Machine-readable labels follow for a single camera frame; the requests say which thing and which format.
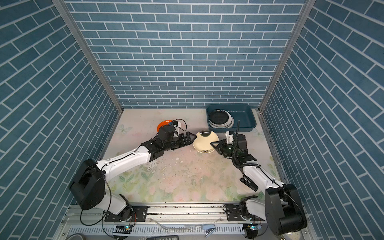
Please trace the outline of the orange plastic plate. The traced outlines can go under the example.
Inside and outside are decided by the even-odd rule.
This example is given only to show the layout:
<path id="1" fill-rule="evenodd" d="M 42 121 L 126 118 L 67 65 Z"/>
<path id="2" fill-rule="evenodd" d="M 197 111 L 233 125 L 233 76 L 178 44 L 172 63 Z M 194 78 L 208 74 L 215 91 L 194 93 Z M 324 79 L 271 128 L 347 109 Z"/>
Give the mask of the orange plastic plate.
<path id="1" fill-rule="evenodd" d="M 162 121 L 161 123 L 159 123 L 157 126 L 157 132 L 159 132 L 161 127 L 167 126 L 167 125 L 171 124 L 172 122 L 173 122 L 173 120 L 165 120 L 165 121 Z"/>

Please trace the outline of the white plate clover emblem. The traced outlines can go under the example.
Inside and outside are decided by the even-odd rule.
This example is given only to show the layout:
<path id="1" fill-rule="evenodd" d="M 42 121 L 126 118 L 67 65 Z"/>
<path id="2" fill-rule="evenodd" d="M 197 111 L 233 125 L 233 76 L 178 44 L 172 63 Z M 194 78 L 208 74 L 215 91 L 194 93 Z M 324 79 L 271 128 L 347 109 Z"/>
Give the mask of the white plate clover emblem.
<path id="1" fill-rule="evenodd" d="M 223 124 L 217 124 L 211 121 L 211 117 L 209 117 L 209 123 L 210 126 L 213 128 L 219 128 L 219 129 L 226 129 L 226 128 L 231 128 L 234 125 L 234 118 L 229 112 L 224 111 L 222 114 L 215 114 L 214 117 L 220 117 L 223 116 L 224 113 L 227 114 L 227 121 Z"/>

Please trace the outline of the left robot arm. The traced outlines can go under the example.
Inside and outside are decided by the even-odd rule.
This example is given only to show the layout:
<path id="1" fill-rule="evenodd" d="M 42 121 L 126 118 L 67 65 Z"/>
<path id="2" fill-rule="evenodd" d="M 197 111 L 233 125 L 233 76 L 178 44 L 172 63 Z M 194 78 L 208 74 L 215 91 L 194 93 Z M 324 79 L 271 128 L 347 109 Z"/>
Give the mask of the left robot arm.
<path id="1" fill-rule="evenodd" d="M 133 209 L 127 198 L 116 196 L 108 182 L 137 166 L 147 164 L 164 155 L 191 145 L 195 134 L 180 134 L 173 125 L 162 126 L 154 138 L 141 143 L 136 149 L 107 160 L 85 160 L 69 183 L 69 190 L 83 211 L 102 209 L 115 215 L 120 222 L 132 219 Z"/>

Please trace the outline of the black round plate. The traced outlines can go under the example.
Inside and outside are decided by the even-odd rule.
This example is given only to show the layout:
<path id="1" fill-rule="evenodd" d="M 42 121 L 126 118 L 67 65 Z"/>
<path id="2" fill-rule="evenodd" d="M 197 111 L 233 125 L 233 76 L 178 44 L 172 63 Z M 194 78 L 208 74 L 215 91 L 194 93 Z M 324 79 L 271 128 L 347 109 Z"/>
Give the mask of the black round plate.
<path id="1" fill-rule="evenodd" d="M 224 110 L 213 110 L 209 113 L 210 122 L 217 126 L 227 125 L 229 119 L 229 114 Z"/>

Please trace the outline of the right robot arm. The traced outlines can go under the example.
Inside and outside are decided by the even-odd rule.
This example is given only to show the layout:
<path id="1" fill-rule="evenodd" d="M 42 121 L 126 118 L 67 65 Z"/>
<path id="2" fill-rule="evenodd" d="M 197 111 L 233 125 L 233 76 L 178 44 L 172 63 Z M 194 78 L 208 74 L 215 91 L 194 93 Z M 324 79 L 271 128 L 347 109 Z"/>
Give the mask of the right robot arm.
<path id="1" fill-rule="evenodd" d="M 253 191 L 263 191 L 264 200 L 258 197 L 241 199 L 241 215 L 245 219 L 259 217 L 266 220 L 276 236 L 298 232 L 308 226 L 306 214 L 297 188 L 285 184 L 268 173 L 249 154 L 245 135 L 238 131 L 226 132 L 226 138 L 211 142 L 215 151 L 239 169 L 243 176 L 240 181 Z"/>

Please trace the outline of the cream plate green edge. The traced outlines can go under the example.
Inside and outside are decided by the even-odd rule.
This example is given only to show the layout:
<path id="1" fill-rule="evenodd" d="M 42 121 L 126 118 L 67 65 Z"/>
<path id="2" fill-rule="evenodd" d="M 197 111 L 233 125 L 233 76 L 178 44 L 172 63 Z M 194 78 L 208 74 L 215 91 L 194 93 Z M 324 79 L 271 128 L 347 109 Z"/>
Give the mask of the cream plate green edge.
<path id="1" fill-rule="evenodd" d="M 196 134 L 197 138 L 193 142 L 195 150 L 202 154 L 209 154 L 215 151 L 212 142 L 219 141 L 219 137 L 212 131 L 201 131 Z"/>

